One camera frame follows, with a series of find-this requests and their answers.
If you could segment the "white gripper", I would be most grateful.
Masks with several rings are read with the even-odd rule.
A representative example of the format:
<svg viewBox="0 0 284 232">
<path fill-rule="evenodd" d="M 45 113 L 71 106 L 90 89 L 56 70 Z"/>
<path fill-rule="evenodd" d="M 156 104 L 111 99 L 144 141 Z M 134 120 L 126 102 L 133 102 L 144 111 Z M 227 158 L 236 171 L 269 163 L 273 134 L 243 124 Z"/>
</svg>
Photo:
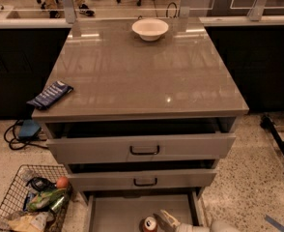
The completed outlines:
<svg viewBox="0 0 284 232">
<path fill-rule="evenodd" d="M 180 223 L 165 210 L 154 213 L 159 232 L 211 232 L 209 227 Z"/>
</svg>

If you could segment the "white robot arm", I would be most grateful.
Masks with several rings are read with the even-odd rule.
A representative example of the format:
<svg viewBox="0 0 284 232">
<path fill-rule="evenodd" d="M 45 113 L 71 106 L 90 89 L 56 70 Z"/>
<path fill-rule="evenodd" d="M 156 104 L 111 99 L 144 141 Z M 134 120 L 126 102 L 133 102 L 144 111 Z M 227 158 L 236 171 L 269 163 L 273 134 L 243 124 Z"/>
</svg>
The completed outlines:
<svg viewBox="0 0 284 232">
<path fill-rule="evenodd" d="M 210 227 L 195 226 L 178 221 L 166 210 L 161 210 L 160 212 L 168 223 L 168 232 L 241 232 L 236 227 L 221 220 L 214 221 Z"/>
</svg>

